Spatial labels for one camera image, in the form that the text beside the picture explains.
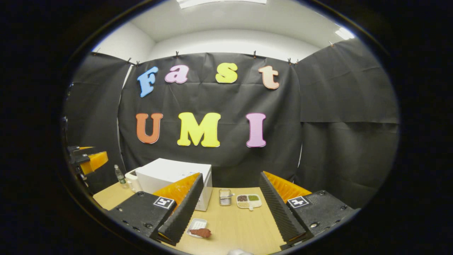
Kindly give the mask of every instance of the green food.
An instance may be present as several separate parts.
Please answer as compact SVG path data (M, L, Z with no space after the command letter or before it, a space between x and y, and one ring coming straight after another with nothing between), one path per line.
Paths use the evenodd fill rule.
M257 196L249 196L250 201L258 201L259 198Z

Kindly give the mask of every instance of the wooden table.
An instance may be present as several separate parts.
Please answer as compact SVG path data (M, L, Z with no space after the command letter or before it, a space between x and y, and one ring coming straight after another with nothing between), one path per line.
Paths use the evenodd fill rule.
M195 255L227 255L228 251L234 249L242 249L255 255L267 255L280 251L280 245L285 242L261 189L258 187L230 188L235 194L230 206L220 206L219 189L213 188L207 211L194 211L188 223L189 225L193 218L207 220L206 228L211 231L211 237L199 239L184 232L176 246L163 244ZM130 189L124 190L119 183L116 183L95 194L93 198L103 208L110 210L133 194ZM257 194L263 205L254 208L253 211L241 209L236 205L236 196L240 194Z

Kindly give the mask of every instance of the water bottle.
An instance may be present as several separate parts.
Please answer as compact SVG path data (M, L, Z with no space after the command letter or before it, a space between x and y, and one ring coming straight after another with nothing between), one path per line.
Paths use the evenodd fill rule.
M116 174L116 178L118 178L118 181L123 186L123 189L128 189L129 187L126 184L126 179L124 178L124 175L121 172L121 170L118 167L118 165L115 165L115 174Z

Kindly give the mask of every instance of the orange letter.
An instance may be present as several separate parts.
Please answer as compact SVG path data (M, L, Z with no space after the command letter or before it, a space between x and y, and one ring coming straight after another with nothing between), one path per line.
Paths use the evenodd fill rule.
M164 116L161 113L151 114L151 119L153 119L153 134L151 136L146 135L145 132L145 122L148 118L146 113L138 113L135 118L137 119L137 137L141 142L144 143L155 143L159 139L160 133L160 119Z
M266 88L276 89L280 86L278 82L274 82L274 75L279 75L279 72L272 70L270 65L258 69L258 72L263 74L263 84Z

